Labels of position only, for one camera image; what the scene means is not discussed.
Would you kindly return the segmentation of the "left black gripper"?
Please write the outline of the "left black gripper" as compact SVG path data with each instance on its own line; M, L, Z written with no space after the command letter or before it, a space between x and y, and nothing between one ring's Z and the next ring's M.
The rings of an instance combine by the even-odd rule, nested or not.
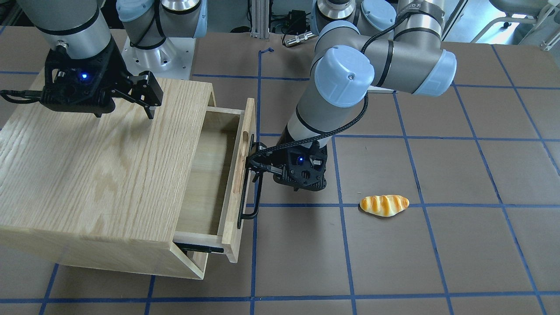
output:
M293 187L294 191L305 189L308 191L321 191L327 186L325 178L326 162L328 159L327 147L319 147L315 141L310 148L302 145L258 155L266 149L262 142L252 142L246 167L255 173L252 179L256 183L258 178L266 172L273 173L273 179L278 184Z

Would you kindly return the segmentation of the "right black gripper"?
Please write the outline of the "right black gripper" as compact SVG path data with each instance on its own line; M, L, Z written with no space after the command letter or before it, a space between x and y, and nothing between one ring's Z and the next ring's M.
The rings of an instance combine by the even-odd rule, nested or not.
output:
M45 85L39 102L50 110L93 113L115 109L113 97L136 103L148 119L162 106L163 91L150 70L130 75L116 44L86 59L71 59L62 47L50 50L45 61Z

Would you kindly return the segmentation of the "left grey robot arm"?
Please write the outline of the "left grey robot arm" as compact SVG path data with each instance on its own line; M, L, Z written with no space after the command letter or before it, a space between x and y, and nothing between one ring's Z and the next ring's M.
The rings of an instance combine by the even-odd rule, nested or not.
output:
M275 146L252 146L247 168L262 183L320 191L326 187L326 145L358 122L369 87L440 96L450 87L456 56L441 48L444 1L316 0L318 33L310 81Z

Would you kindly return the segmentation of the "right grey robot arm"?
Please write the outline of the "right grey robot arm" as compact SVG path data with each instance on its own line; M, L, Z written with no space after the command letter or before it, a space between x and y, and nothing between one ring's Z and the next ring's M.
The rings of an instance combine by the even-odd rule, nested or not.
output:
M40 91L2 90L15 104L40 102L55 112L115 110L114 98L140 105L149 119L163 91L154 74L131 74L95 0L19 0L18 5L50 46Z

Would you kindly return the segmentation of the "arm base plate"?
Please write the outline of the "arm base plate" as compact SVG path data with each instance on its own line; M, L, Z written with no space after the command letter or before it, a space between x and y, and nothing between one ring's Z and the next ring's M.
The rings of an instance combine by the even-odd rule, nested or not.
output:
M134 75L150 70L156 77L189 80L196 38L166 38L162 46L142 50L132 48L127 39L122 57Z

